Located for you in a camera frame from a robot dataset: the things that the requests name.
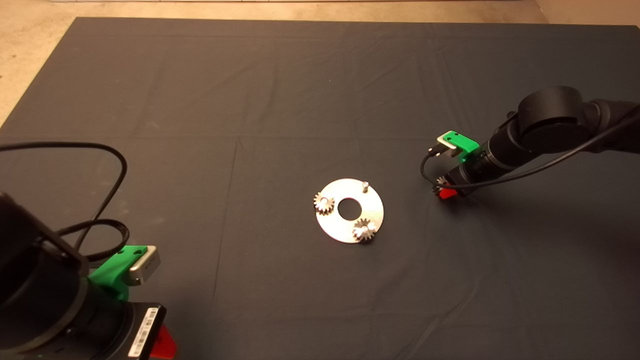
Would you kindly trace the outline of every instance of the metal disc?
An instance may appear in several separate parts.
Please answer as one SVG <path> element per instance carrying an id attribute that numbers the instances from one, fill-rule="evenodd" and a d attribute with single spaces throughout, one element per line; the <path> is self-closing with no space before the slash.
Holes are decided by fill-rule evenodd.
<path id="1" fill-rule="evenodd" d="M 376 226 L 376 231 L 382 226 L 385 215 L 380 196 L 368 183 L 356 179 L 339 179 L 322 189 L 323 197 L 335 200 L 335 208 L 327 215 L 316 213 L 320 227 L 332 238 L 343 243 L 358 243 L 353 236 L 353 227 L 361 218 L 367 218 Z M 338 212 L 338 204 L 344 199 L 356 200 L 362 208 L 362 213 L 355 220 L 346 220 Z"/>

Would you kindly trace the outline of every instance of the beige floor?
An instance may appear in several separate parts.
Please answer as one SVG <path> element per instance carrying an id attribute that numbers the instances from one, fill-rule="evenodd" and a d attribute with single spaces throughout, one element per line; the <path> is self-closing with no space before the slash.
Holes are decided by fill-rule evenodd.
<path id="1" fill-rule="evenodd" d="M 640 24 L 640 1 L 52 3 L 48 0 L 0 0 L 0 125 L 77 16 Z"/>

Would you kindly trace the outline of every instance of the barcode label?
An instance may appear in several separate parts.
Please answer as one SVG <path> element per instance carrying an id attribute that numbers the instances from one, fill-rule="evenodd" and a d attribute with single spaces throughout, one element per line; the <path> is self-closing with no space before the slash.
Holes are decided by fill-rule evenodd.
<path id="1" fill-rule="evenodd" d="M 131 349 L 129 350 L 129 357 L 139 357 L 142 353 L 142 348 L 145 347 L 147 336 L 149 336 L 149 330 L 151 330 L 151 326 L 153 326 L 157 314 L 157 307 L 150 307 L 147 309 L 145 318 L 142 320 L 142 324 L 140 324 L 140 328 L 138 329 L 136 339 L 133 341 Z"/>

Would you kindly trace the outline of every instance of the gear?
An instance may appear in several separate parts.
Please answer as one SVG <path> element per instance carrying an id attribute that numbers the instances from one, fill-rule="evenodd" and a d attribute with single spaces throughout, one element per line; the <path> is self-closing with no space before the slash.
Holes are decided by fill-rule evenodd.
<path id="1" fill-rule="evenodd" d="M 333 211 L 334 205 L 333 197 L 325 197 L 321 193 L 317 193 L 316 197 L 314 197 L 314 207 L 317 213 L 327 215 Z"/>
<path id="2" fill-rule="evenodd" d="M 376 231 L 378 231 L 376 224 L 367 218 L 361 218 L 356 221 L 353 226 L 353 237 L 356 238 L 359 243 L 366 243 L 371 241 Z"/>
<path id="3" fill-rule="evenodd" d="M 436 181 L 438 181 L 438 184 L 444 184 L 444 185 L 449 184 L 449 183 L 447 182 L 447 180 L 444 178 L 444 176 L 440 176 Z M 441 187 L 439 187 L 439 186 L 435 186 L 435 185 L 433 185 L 433 186 L 431 187 L 431 189 L 433 190 L 433 193 L 434 193 L 436 196 L 437 196 L 437 195 L 442 191 L 442 188 L 441 188 Z"/>

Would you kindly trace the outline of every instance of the dark tablecloth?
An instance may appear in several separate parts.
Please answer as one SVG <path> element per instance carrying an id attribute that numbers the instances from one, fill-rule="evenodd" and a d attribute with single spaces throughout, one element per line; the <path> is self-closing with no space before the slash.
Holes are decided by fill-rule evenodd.
<path id="1" fill-rule="evenodd" d="M 132 299 L 168 307 L 178 359 L 638 359 L 639 156 L 581 154 L 449 205 L 418 165 L 546 86 L 640 101 L 639 64 L 631 26 L 77 19 L 0 141 L 127 156 L 105 216 L 159 247 Z M 60 149 L 0 168 L 55 229 L 118 165 Z M 313 195 L 343 177 L 385 204 L 370 246 L 316 222 Z"/>

